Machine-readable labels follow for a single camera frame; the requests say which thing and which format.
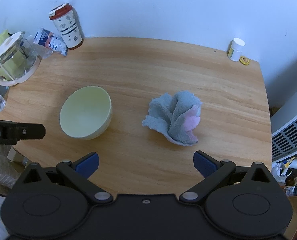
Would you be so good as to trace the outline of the white tumbler red lid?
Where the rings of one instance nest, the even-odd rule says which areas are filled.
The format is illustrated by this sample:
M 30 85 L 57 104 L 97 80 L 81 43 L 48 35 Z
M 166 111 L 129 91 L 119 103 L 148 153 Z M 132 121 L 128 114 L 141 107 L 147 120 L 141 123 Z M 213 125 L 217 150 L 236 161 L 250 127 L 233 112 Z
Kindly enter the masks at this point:
M 81 31 L 73 7 L 69 3 L 61 4 L 49 12 L 49 19 L 59 31 L 68 49 L 78 48 L 83 43 Z

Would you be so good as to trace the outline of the clear plastic cup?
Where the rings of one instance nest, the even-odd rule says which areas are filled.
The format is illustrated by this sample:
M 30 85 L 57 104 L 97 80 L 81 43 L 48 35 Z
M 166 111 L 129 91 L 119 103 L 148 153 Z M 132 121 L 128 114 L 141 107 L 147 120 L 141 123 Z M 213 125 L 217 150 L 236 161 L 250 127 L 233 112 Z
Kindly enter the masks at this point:
M 30 43 L 30 45 L 32 46 L 32 48 L 38 53 L 38 55 L 42 58 L 42 59 L 46 59 L 48 57 L 50 57 L 53 53 L 52 50 L 50 50 L 49 48 L 46 48 L 42 45 L 39 44 L 35 44 L 34 43 L 34 37 L 33 35 L 29 35 L 27 37 L 28 42 Z

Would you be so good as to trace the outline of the pale green bowl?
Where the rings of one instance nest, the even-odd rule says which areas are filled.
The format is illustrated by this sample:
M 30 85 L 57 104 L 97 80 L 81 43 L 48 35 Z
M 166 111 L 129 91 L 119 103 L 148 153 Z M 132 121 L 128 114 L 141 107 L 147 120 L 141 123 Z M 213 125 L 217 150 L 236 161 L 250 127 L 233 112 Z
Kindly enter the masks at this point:
M 87 86 L 67 98 L 61 108 L 59 122 L 69 137 L 91 140 L 108 128 L 112 111 L 108 92 L 101 87 Z

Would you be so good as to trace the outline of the yellow round tape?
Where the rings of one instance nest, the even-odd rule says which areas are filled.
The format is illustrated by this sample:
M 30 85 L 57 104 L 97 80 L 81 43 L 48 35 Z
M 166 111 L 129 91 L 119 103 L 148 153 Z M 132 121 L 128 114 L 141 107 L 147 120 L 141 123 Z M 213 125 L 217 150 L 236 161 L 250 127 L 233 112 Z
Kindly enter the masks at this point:
M 244 64 L 246 66 L 248 66 L 250 64 L 250 60 L 245 56 L 241 56 L 239 61 L 240 61 L 240 63 L 242 63 L 242 64 Z

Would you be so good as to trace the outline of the blue white snack packet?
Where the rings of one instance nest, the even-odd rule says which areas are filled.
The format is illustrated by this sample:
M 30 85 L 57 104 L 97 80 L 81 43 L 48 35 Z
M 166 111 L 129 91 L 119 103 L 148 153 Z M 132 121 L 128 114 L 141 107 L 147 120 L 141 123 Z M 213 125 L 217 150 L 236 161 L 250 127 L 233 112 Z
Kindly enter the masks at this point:
M 55 53 L 67 56 L 68 47 L 61 36 L 40 28 L 34 36 L 34 43 Z

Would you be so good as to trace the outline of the small white pill bottle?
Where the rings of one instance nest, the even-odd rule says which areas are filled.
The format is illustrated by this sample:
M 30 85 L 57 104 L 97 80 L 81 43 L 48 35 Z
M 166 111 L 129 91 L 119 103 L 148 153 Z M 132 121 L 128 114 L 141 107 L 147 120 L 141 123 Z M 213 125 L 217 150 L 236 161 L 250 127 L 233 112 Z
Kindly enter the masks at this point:
M 228 50 L 228 58 L 234 62 L 239 61 L 239 59 L 242 55 L 244 46 L 245 46 L 244 40 L 242 40 L 238 37 L 233 38 L 233 40 L 230 44 L 230 48 Z

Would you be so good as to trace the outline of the grey pink cleaning cloth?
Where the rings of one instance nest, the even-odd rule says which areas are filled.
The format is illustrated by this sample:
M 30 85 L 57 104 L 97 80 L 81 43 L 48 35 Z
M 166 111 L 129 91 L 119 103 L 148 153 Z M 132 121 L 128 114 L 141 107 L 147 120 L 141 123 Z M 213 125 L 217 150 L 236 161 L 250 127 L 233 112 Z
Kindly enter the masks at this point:
M 198 143 L 193 130 L 200 122 L 202 102 L 189 91 L 165 93 L 149 103 L 142 126 L 161 133 L 169 142 L 180 146 Z

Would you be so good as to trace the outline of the white air purifier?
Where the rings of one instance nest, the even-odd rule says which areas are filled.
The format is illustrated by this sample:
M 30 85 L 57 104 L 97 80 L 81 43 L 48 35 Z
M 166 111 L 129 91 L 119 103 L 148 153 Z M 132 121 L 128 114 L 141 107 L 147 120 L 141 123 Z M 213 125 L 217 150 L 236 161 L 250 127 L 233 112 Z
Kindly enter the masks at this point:
M 297 155 L 297 92 L 271 117 L 272 161 Z

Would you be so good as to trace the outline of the glass pitcher white lid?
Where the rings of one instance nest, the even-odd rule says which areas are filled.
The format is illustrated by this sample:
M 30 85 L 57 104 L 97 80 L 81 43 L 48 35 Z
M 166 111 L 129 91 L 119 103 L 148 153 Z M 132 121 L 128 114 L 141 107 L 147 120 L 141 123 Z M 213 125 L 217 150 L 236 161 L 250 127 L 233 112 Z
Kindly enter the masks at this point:
M 11 35 L 0 45 L 0 86 L 10 87 L 27 81 L 39 65 L 38 53 L 23 32 Z

